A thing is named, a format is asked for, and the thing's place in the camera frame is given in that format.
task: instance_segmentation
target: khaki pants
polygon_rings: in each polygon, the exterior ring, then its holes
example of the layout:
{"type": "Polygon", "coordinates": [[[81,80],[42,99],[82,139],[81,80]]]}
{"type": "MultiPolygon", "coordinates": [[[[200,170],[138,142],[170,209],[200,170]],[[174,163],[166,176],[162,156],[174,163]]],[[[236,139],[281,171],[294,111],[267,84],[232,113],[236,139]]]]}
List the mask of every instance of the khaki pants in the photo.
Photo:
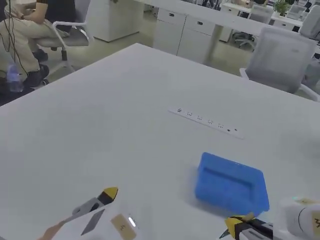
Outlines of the khaki pants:
{"type": "MultiPolygon", "coordinates": [[[[6,6],[5,13],[9,15],[8,12],[9,7],[6,6]]],[[[37,24],[34,21],[17,19],[15,18],[15,16],[17,16],[17,9],[14,6],[11,7],[11,15],[13,17],[10,19],[10,33],[12,39],[6,28],[9,28],[9,19],[0,22],[0,35],[2,36],[3,45],[5,49],[10,52],[12,58],[15,59],[17,65],[20,66],[21,64],[20,67],[27,73],[38,71],[40,69],[39,63],[34,57],[33,52],[37,51],[39,48],[34,39],[56,38],[57,35],[52,28],[52,23],[45,20],[44,23],[37,24]]],[[[64,31],[58,30],[58,32],[62,37],[67,37],[69,35],[64,31]]]]}

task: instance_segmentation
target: yellow tool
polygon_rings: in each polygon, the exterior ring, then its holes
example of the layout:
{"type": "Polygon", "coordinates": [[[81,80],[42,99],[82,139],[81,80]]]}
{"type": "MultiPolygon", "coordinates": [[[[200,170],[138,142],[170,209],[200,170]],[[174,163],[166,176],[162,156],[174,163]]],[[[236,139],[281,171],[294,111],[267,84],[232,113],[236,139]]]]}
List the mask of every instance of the yellow tool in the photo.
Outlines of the yellow tool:
{"type": "Polygon", "coordinates": [[[248,215],[237,215],[228,217],[225,220],[227,230],[220,236],[220,239],[231,235],[236,240],[272,240],[273,226],[254,218],[253,213],[248,215]]]}

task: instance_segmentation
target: chair wheel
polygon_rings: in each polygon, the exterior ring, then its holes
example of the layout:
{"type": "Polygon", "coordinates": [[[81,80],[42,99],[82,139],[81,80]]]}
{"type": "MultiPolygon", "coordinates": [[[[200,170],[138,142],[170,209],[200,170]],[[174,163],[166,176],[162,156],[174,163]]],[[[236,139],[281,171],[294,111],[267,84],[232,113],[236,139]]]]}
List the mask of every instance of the chair wheel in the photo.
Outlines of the chair wheel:
{"type": "Polygon", "coordinates": [[[43,79],[42,80],[42,85],[45,86],[45,85],[48,85],[50,82],[47,80],[47,79],[43,79]]]}

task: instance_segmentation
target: tan label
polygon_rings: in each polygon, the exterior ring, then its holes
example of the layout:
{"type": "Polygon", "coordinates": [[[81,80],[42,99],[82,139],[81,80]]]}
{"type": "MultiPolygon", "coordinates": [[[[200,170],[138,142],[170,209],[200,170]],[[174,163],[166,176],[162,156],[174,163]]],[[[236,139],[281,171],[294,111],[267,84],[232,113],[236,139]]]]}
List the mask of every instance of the tan label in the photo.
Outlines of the tan label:
{"type": "Polygon", "coordinates": [[[314,235],[320,236],[320,211],[312,212],[312,225],[314,235]]]}
{"type": "Polygon", "coordinates": [[[137,234],[122,214],[119,214],[112,218],[111,223],[119,232],[123,240],[133,240],[136,238],[137,234]]]}
{"type": "Polygon", "coordinates": [[[302,198],[300,200],[296,201],[299,204],[303,204],[303,205],[309,205],[309,204],[318,204],[319,202],[311,200],[309,198],[302,198]]]}

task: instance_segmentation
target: black shirt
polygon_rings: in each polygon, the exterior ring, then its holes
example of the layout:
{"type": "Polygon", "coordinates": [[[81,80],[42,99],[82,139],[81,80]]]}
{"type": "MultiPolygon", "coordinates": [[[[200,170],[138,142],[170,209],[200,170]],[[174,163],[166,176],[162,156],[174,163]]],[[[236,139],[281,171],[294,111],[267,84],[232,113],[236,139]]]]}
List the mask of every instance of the black shirt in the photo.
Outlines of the black shirt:
{"type": "Polygon", "coordinates": [[[7,5],[6,0],[0,0],[0,22],[6,19],[5,6],[7,5]]]}
{"type": "MultiPolygon", "coordinates": [[[[48,4],[45,19],[51,23],[55,21],[73,23],[76,20],[75,0],[37,0],[37,3],[48,4]]],[[[68,33],[71,26],[58,25],[57,29],[68,33]]]]}

